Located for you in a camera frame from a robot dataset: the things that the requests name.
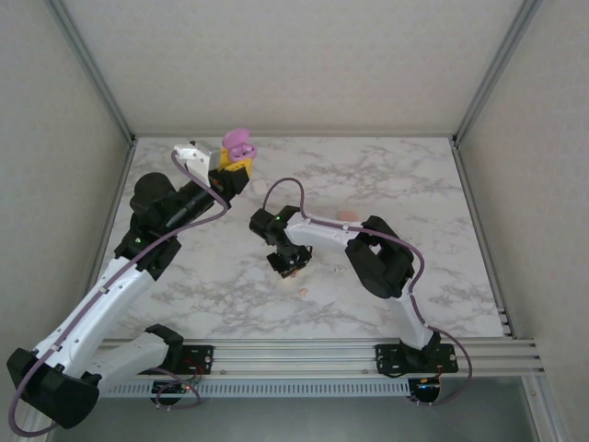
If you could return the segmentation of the aluminium frame post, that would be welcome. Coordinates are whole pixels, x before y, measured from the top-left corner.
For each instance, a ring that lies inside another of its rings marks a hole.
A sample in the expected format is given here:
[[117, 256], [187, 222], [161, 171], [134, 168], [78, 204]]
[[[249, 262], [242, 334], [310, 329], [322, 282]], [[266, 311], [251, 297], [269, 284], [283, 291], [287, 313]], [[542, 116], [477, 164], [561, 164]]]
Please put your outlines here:
[[452, 135], [453, 145], [456, 148], [459, 148], [467, 140], [468, 134], [483, 111], [491, 93], [496, 88], [542, 3], [543, 0], [522, 0], [472, 100], [469, 102], [467, 110]]
[[538, 442], [560, 442], [548, 396], [544, 392], [542, 377], [521, 377]]
[[64, 36], [65, 42], [70, 47], [73, 55], [81, 66], [90, 85], [94, 88], [99, 100], [105, 107], [118, 131], [128, 145], [133, 145], [135, 135], [127, 123], [123, 113], [112, 95], [104, 76], [101, 74], [94, 57], [84, 42], [77, 25], [73, 21], [64, 0], [42, 0], [46, 9], [55, 21], [58, 29]]

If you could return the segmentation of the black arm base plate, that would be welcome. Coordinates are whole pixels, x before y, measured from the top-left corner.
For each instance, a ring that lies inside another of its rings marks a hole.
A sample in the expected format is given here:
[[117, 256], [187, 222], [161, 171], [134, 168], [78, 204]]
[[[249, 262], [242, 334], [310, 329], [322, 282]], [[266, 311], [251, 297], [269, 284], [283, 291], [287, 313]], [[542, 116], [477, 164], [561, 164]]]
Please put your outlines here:
[[378, 344], [375, 347], [375, 362], [379, 374], [393, 377], [418, 374], [433, 376], [458, 371], [455, 348], [448, 343], [423, 351], [403, 343]]
[[212, 345], [184, 345], [182, 347], [178, 373], [181, 375], [210, 375], [214, 362]]

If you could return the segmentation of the purple earbud charging case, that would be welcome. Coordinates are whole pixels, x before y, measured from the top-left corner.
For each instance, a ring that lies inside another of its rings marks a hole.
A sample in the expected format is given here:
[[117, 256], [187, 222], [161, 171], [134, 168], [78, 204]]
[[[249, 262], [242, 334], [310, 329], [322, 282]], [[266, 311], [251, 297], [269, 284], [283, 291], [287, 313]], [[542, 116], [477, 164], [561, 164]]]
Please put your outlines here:
[[232, 163], [256, 157], [258, 148], [249, 138], [250, 132], [246, 128], [236, 128], [224, 136], [222, 145]]

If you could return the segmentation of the wide aluminium mounting rail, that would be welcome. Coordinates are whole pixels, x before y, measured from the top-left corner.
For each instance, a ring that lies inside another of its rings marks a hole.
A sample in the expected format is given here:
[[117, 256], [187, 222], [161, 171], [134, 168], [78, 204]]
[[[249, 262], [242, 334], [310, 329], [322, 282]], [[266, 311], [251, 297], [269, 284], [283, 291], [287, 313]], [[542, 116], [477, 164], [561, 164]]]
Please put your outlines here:
[[[375, 378], [375, 347], [387, 338], [209, 339], [188, 345], [214, 347], [213, 378]], [[461, 338], [475, 377], [545, 374], [536, 343], [502, 338]]]

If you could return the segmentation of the aluminium table edge rail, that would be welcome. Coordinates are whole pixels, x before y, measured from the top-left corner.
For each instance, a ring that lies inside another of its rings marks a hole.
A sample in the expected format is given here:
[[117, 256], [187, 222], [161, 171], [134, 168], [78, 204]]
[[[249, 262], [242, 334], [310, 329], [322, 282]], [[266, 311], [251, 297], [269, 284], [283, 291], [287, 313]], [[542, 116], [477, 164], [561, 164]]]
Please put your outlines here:
[[481, 253], [481, 257], [485, 266], [486, 274], [488, 276], [491, 292], [493, 294], [495, 305], [498, 309], [500, 315], [503, 316], [502, 325], [504, 328], [503, 334], [511, 337], [516, 338], [517, 335], [514, 332], [514, 325], [513, 321], [510, 317], [510, 313], [505, 303], [505, 298], [502, 291], [502, 284], [499, 280], [499, 275], [497, 271], [497, 267], [495, 261], [491, 254], [490, 243], [488, 241], [486, 232], [484, 230], [484, 226], [482, 224], [482, 218], [480, 215], [479, 207], [475, 198], [475, 193], [473, 191], [468, 171], [466, 168], [466, 164], [462, 157], [462, 153], [459, 149], [459, 145], [457, 144], [454, 137], [449, 139], [450, 148], [452, 151], [452, 156], [456, 165], [456, 171], [465, 194], [468, 210], [470, 213], [470, 217], [472, 219], [473, 227], [475, 230], [475, 235], [477, 238], [477, 242], [479, 244], [479, 249]]
[[111, 204], [109, 207], [109, 211], [107, 212], [105, 225], [104, 225], [104, 227], [101, 231], [101, 234], [100, 234], [99, 243], [98, 243], [98, 250], [97, 250], [95, 259], [92, 262], [92, 265], [90, 268], [90, 273], [87, 278], [86, 291], [88, 291], [94, 285], [94, 283], [98, 280], [99, 271], [100, 271], [101, 264], [103, 262], [105, 253], [107, 252], [107, 247], [108, 247], [108, 243], [109, 243], [109, 239], [110, 239], [110, 233], [111, 233], [111, 230], [113, 229], [113, 225], [114, 225], [114, 222], [116, 219], [116, 214], [117, 214], [120, 202], [121, 202], [122, 194], [124, 191], [124, 186], [125, 186], [125, 183], [128, 179], [129, 171], [130, 171], [131, 165], [133, 163], [133, 157], [134, 157], [134, 152], [136, 150], [136, 146], [137, 146], [137, 138], [133, 137], [132, 141], [130, 142], [130, 144], [128, 146], [124, 161], [122, 163], [121, 173], [119, 174], [119, 178], [118, 178], [117, 185], [115, 188], [115, 193], [112, 198], [112, 201], [111, 201]]

